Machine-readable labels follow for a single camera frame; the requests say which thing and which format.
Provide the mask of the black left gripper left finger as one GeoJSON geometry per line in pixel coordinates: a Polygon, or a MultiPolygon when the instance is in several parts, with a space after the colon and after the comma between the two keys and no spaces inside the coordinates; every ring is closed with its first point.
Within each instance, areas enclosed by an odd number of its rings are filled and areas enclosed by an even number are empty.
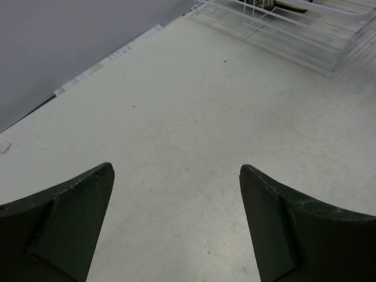
{"type": "Polygon", "coordinates": [[[1,205],[1,281],[86,281],[113,185],[106,162],[1,205]]]}

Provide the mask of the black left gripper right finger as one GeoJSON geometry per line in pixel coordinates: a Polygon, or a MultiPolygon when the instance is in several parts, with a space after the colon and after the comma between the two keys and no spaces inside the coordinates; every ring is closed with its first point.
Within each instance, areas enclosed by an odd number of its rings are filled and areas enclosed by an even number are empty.
{"type": "Polygon", "coordinates": [[[251,165],[240,190],[261,281],[374,281],[375,217],[322,202],[251,165]]]}

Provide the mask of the black floral square plate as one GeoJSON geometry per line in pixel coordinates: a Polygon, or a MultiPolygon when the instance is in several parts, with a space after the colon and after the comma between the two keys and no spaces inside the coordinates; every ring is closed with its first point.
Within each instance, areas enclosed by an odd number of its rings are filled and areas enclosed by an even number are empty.
{"type": "Polygon", "coordinates": [[[285,2],[280,2],[280,1],[274,1],[274,0],[245,0],[240,2],[244,2],[253,6],[256,6],[258,8],[266,9],[268,11],[271,11],[273,8],[282,8],[291,12],[297,12],[304,14],[307,12],[306,9],[298,8],[296,6],[292,6],[289,4],[286,4],[285,2]]]}

